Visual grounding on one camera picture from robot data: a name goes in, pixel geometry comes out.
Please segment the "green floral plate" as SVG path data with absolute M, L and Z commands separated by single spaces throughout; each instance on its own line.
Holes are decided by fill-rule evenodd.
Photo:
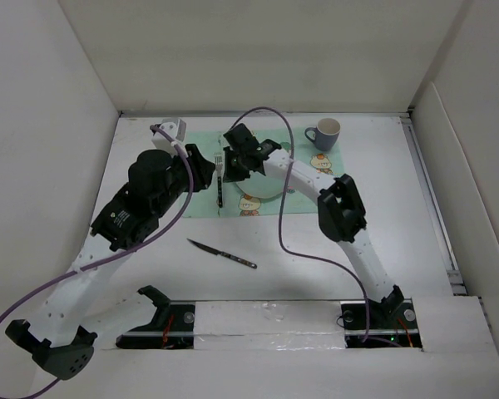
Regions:
M 248 179 L 236 182 L 235 184 L 245 195 L 262 200 L 280 195 L 284 187 L 283 180 L 268 177 L 259 172 L 251 172 Z

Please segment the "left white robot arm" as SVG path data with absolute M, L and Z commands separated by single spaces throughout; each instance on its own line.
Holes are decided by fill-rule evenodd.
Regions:
M 52 294 L 30 318 L 11 321 L 7 336 L 43 371 L 66 381 L 84 369 L 103 339 L 114 341 L 142 326 L 163 328 L 170 300 L 152 286 L 107 313 L 87 312 L 120 266 L 160 237 L 160 219 L 179 197 L 208 188 L 214 171 L 194 144 L 141 152 L 127 182 L 93 221 L 71 267 L 51 281 Z

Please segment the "green cartoon print cloth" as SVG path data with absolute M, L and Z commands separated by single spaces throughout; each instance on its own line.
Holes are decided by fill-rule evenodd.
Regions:
M 259 141 L 271 139 L 277 142 L 289 153 L 294 153 L 297 160 L 319 173 L 332 176 L 344 173 L 339 145 L 334 145 L 328 152 L 319 151 L 305 137 L 303 128 L 293 129 L 293 144 L 289 141 L 286 129 L 253 130 L 252 135 Z M 192 131 L 187 134 L 185 142 L 197 145 L 200 153 L 211 162 L 215 162 L 215 153 L 221 152 L 223 155 L 223 149 L 227 146 L 222 131 Z M 273 215 L 279 212 L 281 195 L 282 192 L 271 199 L 259 199 L 245 195 L 235 183 L 223 183 L 224 206 L 220 209 L 217 204 L 217 181 L 214 172 L 210 187 L 192 195 L 184 216 L 211 219 Z

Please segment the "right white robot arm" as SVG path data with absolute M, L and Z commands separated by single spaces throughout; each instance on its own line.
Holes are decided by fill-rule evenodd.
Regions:
M 266 139 L 261 142 L 240 123 L 224 133 L 225 179 L 240 182 L 259 174 L 287 182 L 317 206 L 322 234 L 346 254 L 368 302 L 372 324 L 385 328 L 398 317 L 404 296 L 388 275 L 371 243 L 366 209 L 354 179 L 318 172 L 294 158 L 292 149 Z

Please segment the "purple ceramic mug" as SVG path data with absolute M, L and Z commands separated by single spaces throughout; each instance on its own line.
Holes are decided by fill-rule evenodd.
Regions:
M 306 128 L 304 135 L 316 149 L 327 152 L 336 144 L 340 131 L 341 125 L 337 120 L 323 118 L 317 122 L 316 126 Z

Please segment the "silver fork black handle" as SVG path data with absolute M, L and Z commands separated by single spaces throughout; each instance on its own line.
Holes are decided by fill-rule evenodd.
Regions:
M 224 206 L 223 200 L 223 155 L 221 152 L 215 153 L 215 170 L 217 181 L 217 204 L 220 209 Z

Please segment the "black handled table knife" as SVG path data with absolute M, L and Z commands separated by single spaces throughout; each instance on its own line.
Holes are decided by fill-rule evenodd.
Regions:
M 249 260 L 242 259 L 241 257 L 238 257 L 236 255 L 229 254 L 229 253 L 222 251 L 222 250 L 214 249 L 208 245 L 199 243 L 199 242 L 192 240 L 192 239 L 187 239 L 187 241 L 189 243 L 191 243 L 192 245 L 194 245 L 196 248 L 201 249 L 209 254 L 213 254 L 214 256 L 220 256 L 220 257 L 229 259 L 231 261 L 234 261 L 238 264 L 243 264 L 244 266 L 247 266 L 247 267 L 252 268 L 252 269 L 258 268 L 257 264 L 250 262 Z

